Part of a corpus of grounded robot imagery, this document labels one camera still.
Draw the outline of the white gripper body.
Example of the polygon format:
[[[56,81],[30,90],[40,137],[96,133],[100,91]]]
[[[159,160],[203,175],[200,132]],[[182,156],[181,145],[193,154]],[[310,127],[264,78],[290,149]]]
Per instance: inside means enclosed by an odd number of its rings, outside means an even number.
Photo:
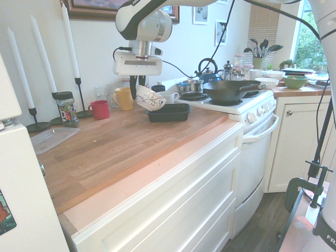
[[[149,56],[143,60],[130,52],[117,51],[114,55],[113,72],[118,76],[158,76],[162,72],[162,60]]]

